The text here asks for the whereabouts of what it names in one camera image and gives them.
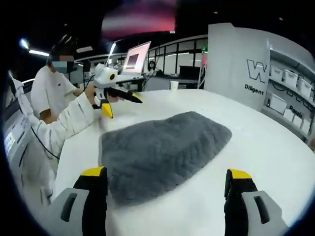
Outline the person's left hand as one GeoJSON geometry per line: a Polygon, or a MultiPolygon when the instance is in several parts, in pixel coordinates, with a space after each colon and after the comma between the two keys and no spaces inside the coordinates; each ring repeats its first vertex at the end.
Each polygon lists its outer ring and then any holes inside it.
{"type": "Polygon", "coordinates": [[[85,91],[84,91],[88,101],[92,104],[92,105],[95,105],[95,87],[94,86],[88,86],[85,88],[85,91]]]}

